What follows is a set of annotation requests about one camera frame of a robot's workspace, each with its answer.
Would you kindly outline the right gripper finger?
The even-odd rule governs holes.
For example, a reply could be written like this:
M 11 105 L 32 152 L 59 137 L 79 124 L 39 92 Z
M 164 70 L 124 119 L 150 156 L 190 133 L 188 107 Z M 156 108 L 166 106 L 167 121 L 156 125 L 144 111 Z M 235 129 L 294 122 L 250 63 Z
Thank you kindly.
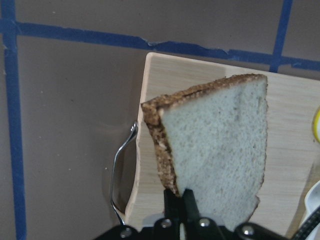
M 194 192 L 191 189 L 186 189 L 181 200 L 184 223 L 187 225 L 193 224 L 200 218 L 200 212 L 196 203 Z

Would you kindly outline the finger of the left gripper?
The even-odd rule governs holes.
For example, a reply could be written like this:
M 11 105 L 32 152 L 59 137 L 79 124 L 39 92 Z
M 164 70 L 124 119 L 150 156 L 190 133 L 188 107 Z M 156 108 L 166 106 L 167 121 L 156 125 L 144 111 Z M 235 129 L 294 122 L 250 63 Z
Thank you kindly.
M 179 225 L 184 220 L 183 201 L 177 197 L 171 190 L 163 191 L 164 198 L 164 219 L 170 220 L 172 224 Z

